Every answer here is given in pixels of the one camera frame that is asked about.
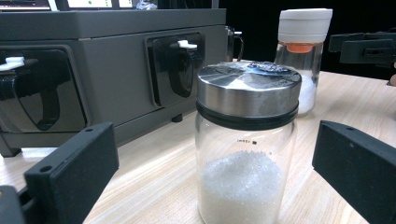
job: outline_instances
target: black lid band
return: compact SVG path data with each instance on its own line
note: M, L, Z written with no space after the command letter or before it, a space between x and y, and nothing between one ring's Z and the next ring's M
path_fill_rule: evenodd
M222 127L241 131L265 131L279 128L292 122L298 114L298 105L289 113L266 118L241 118L224 115L204 107L198 101L196 106L198 113L205 119Z

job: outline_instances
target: salt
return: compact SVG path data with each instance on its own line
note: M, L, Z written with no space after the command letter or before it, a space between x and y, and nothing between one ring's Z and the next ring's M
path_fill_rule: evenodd
M315 95L316 95L316 85L311 77L301 75L302 85L299 96L299 114L305 114L310 109L314 107Z
M238 151L204 167L199 209L206 224L276 223L282 191L265 153Z

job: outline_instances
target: light wood surface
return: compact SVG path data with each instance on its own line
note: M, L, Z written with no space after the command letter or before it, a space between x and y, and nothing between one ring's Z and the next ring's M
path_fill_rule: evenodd
M203 223L196 208L195 113L120 147L120 169L85 222ZM386 80L320 73L315 109L296 120L297 142L279 224L367 223L313 170L322 119L396 147L396 87ZM0 185L24 187L23 172L52 150L25 149L15 158L0 157Z

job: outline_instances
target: metal lid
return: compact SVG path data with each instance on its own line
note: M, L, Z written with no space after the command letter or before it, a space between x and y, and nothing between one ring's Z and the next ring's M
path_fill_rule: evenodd
M273 63L218 63L198 72L197 108L233 119L294 119L300 74Z

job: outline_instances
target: plastic bottle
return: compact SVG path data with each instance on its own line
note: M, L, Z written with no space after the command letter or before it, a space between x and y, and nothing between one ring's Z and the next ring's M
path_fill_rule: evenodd
M158 1L156 0L139 0L136 5L137 9L151 10L158 8Z
M275 63L300 73L303 84L299 97L299 117L315 106L323 42L332 18L332 9L283 10L279 16Z

